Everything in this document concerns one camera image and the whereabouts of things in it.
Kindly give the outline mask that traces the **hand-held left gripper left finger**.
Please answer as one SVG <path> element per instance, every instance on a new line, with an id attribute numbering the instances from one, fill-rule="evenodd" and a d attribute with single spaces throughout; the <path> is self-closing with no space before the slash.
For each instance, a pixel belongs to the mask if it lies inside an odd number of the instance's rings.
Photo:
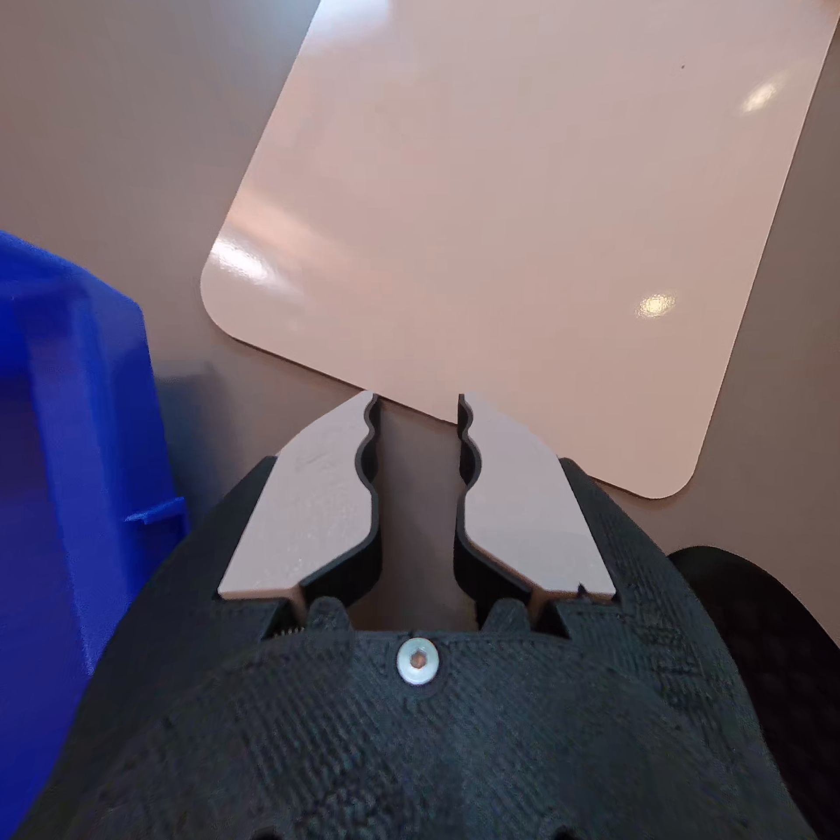
<path id="1" fill-rule="evenodd" d="M 374 488 L 380 400 L 361 392 L 275 456 L 218 585 L 227 602 L 285 599 L 303 618 L 320 597 L 351 606 L 382 574 Z"/>

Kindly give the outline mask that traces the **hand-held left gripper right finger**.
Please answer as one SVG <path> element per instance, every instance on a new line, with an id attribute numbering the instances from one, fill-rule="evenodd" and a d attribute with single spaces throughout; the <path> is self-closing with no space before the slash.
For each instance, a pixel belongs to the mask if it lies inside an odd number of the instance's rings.
<path id="1" fill-rule="evenodd" d="M 539 623 L 548 605 L 614 606 L 617 588 L 550 446 L 476 392 L 458 396 L 455 580 L 484 623 L 513 600 Z"/>

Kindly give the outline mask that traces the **blue plastic bin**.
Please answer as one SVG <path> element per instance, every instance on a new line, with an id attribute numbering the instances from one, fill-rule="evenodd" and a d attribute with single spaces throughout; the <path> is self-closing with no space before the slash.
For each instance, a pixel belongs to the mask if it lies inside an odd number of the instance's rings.
<path id="1" fill-rule="evenodd" d="M 119 621 L 189 531 L 139 305 L 1 234 L 1 834 Z"/>

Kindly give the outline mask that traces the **white whiteboard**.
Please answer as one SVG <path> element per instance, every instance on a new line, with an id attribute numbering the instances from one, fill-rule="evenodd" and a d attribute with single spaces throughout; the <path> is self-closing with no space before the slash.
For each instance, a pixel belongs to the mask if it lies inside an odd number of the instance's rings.
<path id="1" fill-rule="evenodd" d="M 838 2 L 320 2 L 203 268 L 232 338 L 681 490 Z"/>

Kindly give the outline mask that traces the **black mesh cushion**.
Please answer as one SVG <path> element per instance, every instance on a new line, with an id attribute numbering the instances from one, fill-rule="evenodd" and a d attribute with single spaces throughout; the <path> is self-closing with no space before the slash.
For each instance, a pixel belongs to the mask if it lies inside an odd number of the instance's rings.
<path id="1" fill-rule="evenodd" d="M 669 558 L 728 647 L 794 803 L 818 838 L 838 839 L 838 646 L 758 565 L 712 547 Z"/>

